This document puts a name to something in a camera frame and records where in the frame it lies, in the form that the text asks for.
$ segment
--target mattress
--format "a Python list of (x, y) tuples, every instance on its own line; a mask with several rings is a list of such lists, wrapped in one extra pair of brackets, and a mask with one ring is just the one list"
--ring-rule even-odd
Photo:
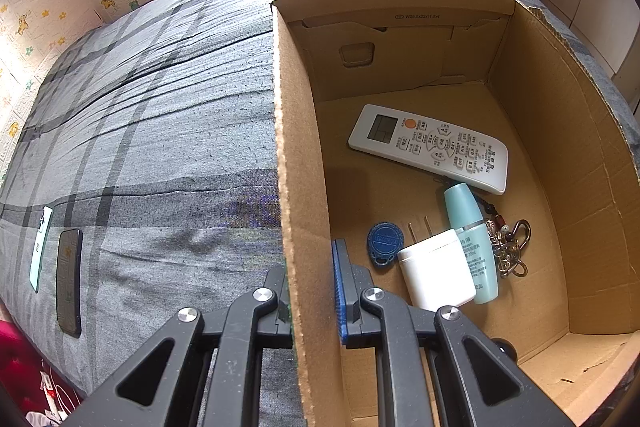
[[(226, 307), (284, 263), (272, 1), (152, 1), (75, 42), (42, 84), (0, 192), (0, 296), (86, 393), (178, 309)], [(539, 0), (518, 1), (566, 39), (638, 166), (625, 100)], [(54, 212), (35, 293), (45, 205)], [(58, 237), (69, 227), (84, 233), (79, 339), (56, 322)], [(265, 352), (260, 424), (305, 425), (290, 350)]]

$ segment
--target white air conditioner remote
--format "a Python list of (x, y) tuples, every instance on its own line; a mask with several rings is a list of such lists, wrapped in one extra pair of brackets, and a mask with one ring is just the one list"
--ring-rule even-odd
[(507, 147), (464, 127), (367, 104), (349, 147), (435, 172), (493, 194), (507, 186)]

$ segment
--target black round knob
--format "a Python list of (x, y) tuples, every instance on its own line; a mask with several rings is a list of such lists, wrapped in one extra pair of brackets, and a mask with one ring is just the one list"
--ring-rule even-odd
[(500, 338), (492, 339), (492, 341), (494, 341), (495, 345), (498, 346), (501, 352), (507, 355), (507, 357), (513, 360), (513, 362), (518, 363), (518, 352), (516, 351), (516, 348), (513, 347), (513, 344)]

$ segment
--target cardboard box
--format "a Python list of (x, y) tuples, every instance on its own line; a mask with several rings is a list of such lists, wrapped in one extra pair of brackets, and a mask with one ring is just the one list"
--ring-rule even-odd
[(411, 221), (426, 237), (425, 215), (434, 232), (449, 228), (433, 176), (348, 147), (366, 103), (508, 147), (507, 190), (486, 199), (509, 223), (530, 222), (529, 274), (463, 312), (511, 341), (580, 425), (640, 351), (640, 185), (619, 123), (567, 43), (516, 0), (278, 0), (273, 17), (282, 235), (308, 425), (377, 426), (373, 350), (339, 345), (330, 240), (344, 238), (352, 263), (409, 300), (398, 266), (370, 265), (367, 232), (391, 221), (407, 238)]

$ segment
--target blue key fob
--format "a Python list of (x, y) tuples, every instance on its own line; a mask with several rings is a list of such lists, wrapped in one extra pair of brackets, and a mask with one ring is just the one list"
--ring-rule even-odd
[(389, 266), (404, 247), (404, 235), (397, 225), (383, 221), (374, 225), (367, 235), (367, 252), (378, 268)]

